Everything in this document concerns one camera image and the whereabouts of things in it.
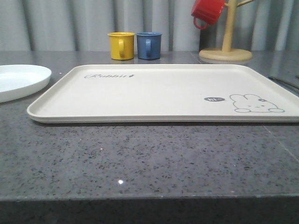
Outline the wooden mug tree stand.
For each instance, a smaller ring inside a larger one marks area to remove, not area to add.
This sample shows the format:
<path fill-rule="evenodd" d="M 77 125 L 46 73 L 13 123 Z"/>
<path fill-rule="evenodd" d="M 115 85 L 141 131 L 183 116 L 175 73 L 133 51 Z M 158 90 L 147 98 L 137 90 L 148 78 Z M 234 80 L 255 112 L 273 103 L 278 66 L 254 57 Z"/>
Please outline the wooden mug tree stand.
<path fill-rule="evenodd" d="M 199 56 L 206 59 L 218 61 L 247 61 L 252 59 L 252 53 L 244 49 L 232 48 L 233 32 L 235 25 L 235 16 L 237 7 L 252 2 L 252 0 L 243 0 L 238 3 L 237 0 L 229 0 L 225 6 L 228 8 L 227 21 L 221 48 L 207 48 L 199 52 Z"/>

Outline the red mug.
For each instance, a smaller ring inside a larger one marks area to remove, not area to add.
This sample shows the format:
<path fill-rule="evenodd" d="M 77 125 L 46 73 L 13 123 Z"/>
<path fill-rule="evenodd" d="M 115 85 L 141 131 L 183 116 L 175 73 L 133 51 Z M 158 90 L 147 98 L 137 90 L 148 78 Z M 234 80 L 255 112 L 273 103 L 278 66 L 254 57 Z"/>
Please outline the red mug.
<path fill-rule="evenodd" d="M 215 24 L 225 4 L 225 0 L 196 0 L 191 10 L 195 27 L 198 29 L 206 29 L 208 25 Z M 197 19 L 204 21 L 205 25 L 199 26 Z"/>

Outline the yellow mug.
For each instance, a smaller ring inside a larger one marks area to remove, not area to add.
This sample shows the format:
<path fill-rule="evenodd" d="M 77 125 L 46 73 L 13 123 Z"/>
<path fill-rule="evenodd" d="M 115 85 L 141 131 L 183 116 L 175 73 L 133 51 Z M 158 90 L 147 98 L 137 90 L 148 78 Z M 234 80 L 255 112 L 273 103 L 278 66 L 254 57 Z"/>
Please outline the yellow mug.
<path fill-rule="evenodd" d="M 108 33 L 111 58 L 114 60 L 130 60 L 134 58 L 135 33 Z"/>

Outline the blue mug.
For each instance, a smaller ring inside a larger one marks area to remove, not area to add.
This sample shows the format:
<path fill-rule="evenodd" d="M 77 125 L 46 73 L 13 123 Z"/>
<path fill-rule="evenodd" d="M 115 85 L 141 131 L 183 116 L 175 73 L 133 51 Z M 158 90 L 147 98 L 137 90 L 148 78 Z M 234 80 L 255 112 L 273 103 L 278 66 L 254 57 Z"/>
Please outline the blue mug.
<path fill-rule="evenodd" d="M 136 34 L 138 58 L 155 60 L 160 58 L 162 34 L 158 32 L 141 32 Z"/>

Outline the cream rabbit serving tray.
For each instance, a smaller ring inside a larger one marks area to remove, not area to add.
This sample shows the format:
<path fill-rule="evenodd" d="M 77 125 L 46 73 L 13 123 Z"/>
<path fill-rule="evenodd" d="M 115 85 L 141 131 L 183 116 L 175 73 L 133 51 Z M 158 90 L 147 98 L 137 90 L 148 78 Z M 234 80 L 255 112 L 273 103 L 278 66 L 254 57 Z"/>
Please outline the cream rabbit serving tray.
<path fill-rule="evenodd" d="M 298 122 L 299 98 L 233 64 L 73 68 L 27 109 L 42 123 Z"/>

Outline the white round plate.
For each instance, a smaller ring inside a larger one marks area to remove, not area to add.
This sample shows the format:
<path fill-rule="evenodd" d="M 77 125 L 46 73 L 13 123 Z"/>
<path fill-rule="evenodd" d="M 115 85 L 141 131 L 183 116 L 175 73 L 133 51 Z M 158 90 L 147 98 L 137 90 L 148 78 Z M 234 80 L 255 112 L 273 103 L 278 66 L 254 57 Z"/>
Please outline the white round plate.
<path fill-rule="evenodd" d="M 26 97 L 43 89 L 52 71 L 39 65 L 15 64 L 0 67 L 0 101 Z"/>

